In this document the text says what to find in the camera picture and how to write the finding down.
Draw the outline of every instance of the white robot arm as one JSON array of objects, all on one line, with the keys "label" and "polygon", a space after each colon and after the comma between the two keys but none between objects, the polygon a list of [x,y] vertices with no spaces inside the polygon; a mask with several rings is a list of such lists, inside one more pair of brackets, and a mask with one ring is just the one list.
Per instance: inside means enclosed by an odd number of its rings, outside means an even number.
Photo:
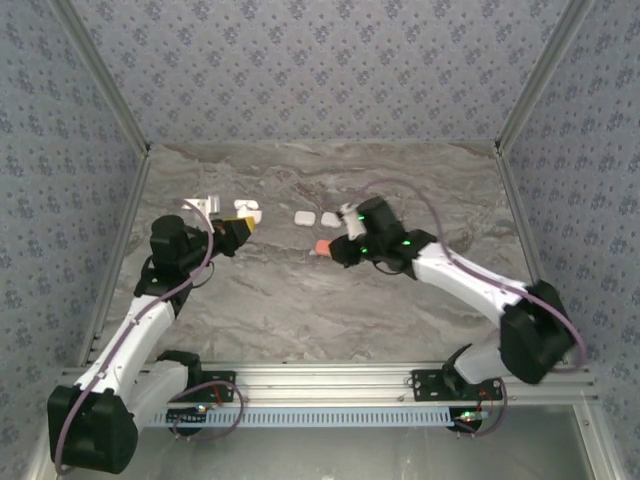
[{"label": "white robot arm", "polygon": [[62,445],[56,468],[63,463],[120,473],[135,452],[139,431],[152,416],[185,388],[205,383],[198,356],[188,352],[164,352],[150,372],[139,374],[184,306],[193,288],[191,273],[220,253],[233,256],[255,228],[252,217],[210,221],[210,257],[208,234],[186,226],[182,218],[166,215],[153,223],[153,253],[124,321],[76,383],[56,387],[47,402],[54,461],[58,443]]},{"label": "white robot arm", "polygon": [[365,260],[385,263],[393,272],[451,293],[498,328],[496,335],[463,347],[445,363],[444,379],[452,391],[462,392],[469,385],[505,375],[539,383],[574,345],[573,336],[557,318],[513,293],[537,297],[566,317],[556,290],[548,283],[526,285],[445,252],[434,235],[422,230],[405,231],[380,197],[358,206],[343,205],[338,216],[346,225],[347,234],[329,245],[335,261],[344,267]]}]

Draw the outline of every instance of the marble table surface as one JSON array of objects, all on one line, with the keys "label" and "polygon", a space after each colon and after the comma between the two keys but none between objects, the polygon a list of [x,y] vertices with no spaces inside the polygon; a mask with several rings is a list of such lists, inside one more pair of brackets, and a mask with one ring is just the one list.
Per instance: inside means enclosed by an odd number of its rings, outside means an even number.
[{"label": "marble table surface", "polygon": [[[255,199],[263,220],[236,257],[216,259],[215,275],[193,291],[158,342],[206,360],[444,360],[479,341],[491,323],[436,287],[388,277],[370,264],[343,269],[312,253],[322,212],[367,198],[374,179],[412,182],[429,196],[458,253],[512,278],[529,279],[520,241],[490,148],[445,143],[271,143],[154,146],[102,346],[125,315],[150,254],[151,223],[177,213],[173,198],[217,194],[222,214],[233,200]],[[374,187],[408,228],[435,233],[427,210],[404,187]],[[314,227],[293,223],[296,210]],[[197,225],[196,217],[183,212]]]}]

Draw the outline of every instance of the patterned wallpaper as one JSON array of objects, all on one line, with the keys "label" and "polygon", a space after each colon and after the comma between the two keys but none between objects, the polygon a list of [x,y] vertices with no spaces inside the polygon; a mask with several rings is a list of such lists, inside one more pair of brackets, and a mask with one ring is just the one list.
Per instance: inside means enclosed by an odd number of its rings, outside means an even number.
[{"label": "patterned wallpaper", "polygon": [[495,138],[566,0],[74,0],[151,142]]},{"label": "patterned wallpaper", "polygon": [[2,0],[0,18],[0,478],[16,479],[138,162],[46,0]]},{"label": "patterned wallpaper", "polygon": [[598,0],[509,154],[640,478],[640,3]]}]

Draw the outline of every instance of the purple cable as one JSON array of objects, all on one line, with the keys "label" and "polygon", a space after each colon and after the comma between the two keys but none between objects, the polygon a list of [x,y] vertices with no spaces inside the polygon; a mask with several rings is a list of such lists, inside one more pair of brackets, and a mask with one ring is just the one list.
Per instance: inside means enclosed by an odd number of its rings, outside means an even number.
[{"label": "purple cable", "polygon": [[179,203],[180,205],[183,204],[183,203],[185,205],[187,205],[191,210],[193,210],[193,212],[196,215],[198,215],[198,217],[200,217],[200,219],[202,220],[202,222],[205,224],[205,226],[207,228],[208,242],[207,242],[207,251],[206,251],[206,253],[204,255],[204,259],[203,259],[202,263],[198,266],[198,268],[196,268],[192,272],[191,276],[187,280],[182,282],[177,287],[169,290],[165,294],[154,298],[151,302],[149,302],[147,305],[145,305],[142,308],[142,310],[140,310],[136,314],[136,316],[133,318],[133,321],[131,323],[129,323],[129,325],[127,325],[127,328],[125,328],[125,330],[122,332],[122,335],[120,335],[120,337],[118,338],[116,343],[113,345],[113,348],[109,352],[109,355],[107,355],[107,358],[105,359],[105,361],[103,362],[102,366],[98,370],[98,373],[96,374],[96,376],[93,377],[93,379],[89,382],[89,384],[82,391],[82,393],[80,394],[80,396],[78,397],[76,402],[71,407],[71,410],[69,410],[69,413],[67,414],[67,418],[65,418],[64,423],[62,424],[62,428],[60,429],[60,435],[58,436],[58,443],[56,445],[56,451],[55,451],[55,455],[54,455],[54,461],[55,461],[54,463],[55,463],[55,467],[56,467],[56,473],[58,475],[60,475],[60,476],[66,475],[66,474],[68,474],[69,472],[71,472],[73,470],[73,468],[67,468],[66,470],[62,469],[62,450],[64,448],[64,443],[65,443],[65,441],[67,439],[67,435],[69,434],[69,430],[71,428],[71,423],[73,422],[73,419],[75,418],[75,416],[77,415],[78,411],[80,410],[80,407],[82,406],[84,401],[87,399],[87,397],[89,396],[89,394],[91,393],[93,388],[101,380],[102,374],[108,370],[109,366],[111,365],[112,360],[114,359],[114,357],[116,356],[116,354],[120,350],[120,347],[122,347],[122,344],[125,342],[125,340],[129,336],[131,331],[134,329],[134,327],[140,321],[140,319],[143,316],[145,316],[152,308],[154,308],[160,302],[164,302],[168,298],[170,298],[170,297],[174,296],[175,294],[181,292],[188,285],[192,284],[194,279],[196,279],[202,273],[202,271],[207,267],[207,264],[209,263],[209,260],[211,260],[211,254],[213,253],[213,230],[211,228],[211,224],[209,223],[209,219],[204,215],[204,213],[202,213],[200,210],[198,210],[198,208],[194,204],[192,204],[191,202],[189,202],[187,200],[177,200],[177,203]]},{"label": "purple cable", "polygon": [[469,430],[470,433],[458,432],[463,437],[484,437],[486,435],[489,435],[490,433],[495,432],[498,428],[500,428],[500,425],[502,425],[504,417],[506,417],[507,415],[507,405],[509,405],[509,401],[507,400],[507,386],[504,384],[504,380],[499,378],[498,381],[500,382],[500,388],[502,388],[502,398],[504,399],[502,403],[502,410],[500,411],[500,415],[498,415],[498,419],[493,425],[481,432],[476,432],[469,425],[465,425],[462,422],[453,422],[456,426],[464,428],[465,430]]},{"label": "purple cable", "polygon": [[580,335],[578,330],[576,330],[576,328],[573,326],[573,324],[569,321],[569,319],[567,317],[565,317],[560,311],[558,311],[553,306],[549,305],[544,300],[541,300],[538,297],[536,297],[534,295],[531,295],[526,290],[521,289],[521,288],[511,287],[509,285],[503,285],[502,283],[500,283],[500,282],[498,282],[498,281],[496,281],[496,280],[494,280],[492,278],[489,278],[489,277],[483,275],[480,272],[476,272],[472,268],[470,268],[470,267],[466,266],[465,264],[459,262],[458,260],[456,260],[453,257],[453,254],[452,254],[451,250],[449,249],[449,246],[447,245],[447,243],[445,241],[444,229],[442,228],[442,223],[440,222],[440,217],[438,216],[438,212],[436,212],[436,209],[433,207],[433,205],[431,204],[429,199],[420,190],[418,190],[416,187],[414,187],[409,182],[406,182],[404,180],[399,180],[399,179],[380,179],[380,180],[373,180],[372,182],[367,183],[364,187],[362,187],[360,192],[364,193],[365,191],[367,191],[369,188],[373,187],[374,185],[380,185],[382,183],[393,183],[393,184],[402,185],[404,187],[409,188],[410,190],[413,191],[413,193],[416,194],[418,199],[420,201],[422,201],[427,206],[427,208],[429,209],[429,212],[431,213],[431,217],[433,218],[434,222],[436,223],[436,229],[438,230],[438,241],[440,242],[440,245],[442,245],[442,250],[444,251],[444,254],[446,255],[447,259],[452,264],[454,264],[460,270],[465,272],[467,275],[471,275],[472,277],[474,277],[474,278],[476,278],[476,279],[478,279],[478,280],[480,280],[482,282],[488,283],[489,285],[497,287],[497,288],[499,288],[501,290],[506,290],[506,291],[508,291],[510,293],[513,293],[514,295],[519,295],[520,297],[524,298],[528,302],[533,303],[533,304],[539,306],[540,308],[546,310],[551,315],[553,315],[556,319],[558,319],[560,321],[560,323],[562,323],[562,325],[569,331],[569,333],[571,334],[571,336],[575,340],[576,344],[578,345],[578,349],[579,349],[579,352],[580,352],[580,360],[579,360],[578,365],[576,365],[575,367],[562,369],[560,371],[556,370],[556,372],[558,372],[558,373],[574,372],[574,371],[578,370],[582,365],[584,365],[587,362],[587,347],[586,347],[586,345],[584,343],[584,340],[582,339],[582,336]]},{"label": "purple cable", "polygon": [[240,411],[238,412],[238,416],[236,417],[236,419],[234,420],[234,422],[231,424],[231,426],[229,428],[227,428],[226,430],[220,432],[220,433],[216,433],[214,435],[208,435],[206,437],[185,437],[183,435],[180,435],[178,433],[178,423],[180,423],[180,420],[182,419],[182,417],[184,417],[184,415],[178,415],[178,418],[176,418],[176,421],[173,424],[173,434],[176,436],[176,438],[179,438],[180,440],[186,440],[187,442],[206,442],[209,440],[217,440],[218,438],[222,438],[222,437],[226,437],[227,435],[229,435],[231,432],[233,432],[236,428],[238,428],[238,425],[240,424],[240,422],[242,421],[242,416],[244,415],[244,408],[245,408],[245,399],[242,396],[242,393],[240,392],[240,389],[233,383],[231,382],[227,382],[226,380],[212,380],[210,382],[206,382],[206,383],[201,383],[200,385],[196,385],[195,387],[191,387],[187,390],[185,390],[184,392],[180,392],[178,395],[176,395],[175,397],[173,397],[170,402],[174,402],[176,400],[179,400],[183,397],[186,397],[187,395],[193,393],[193,392],[197,392],[199,390],[203,390],[205,388],[209,388],[209,387],[215,387],[216,385],[222,385],[224,387],[230,388],[231,390],[233,390],[234,392],[236,392],[236,394],[238,395],[238,399],[240,399]]}]

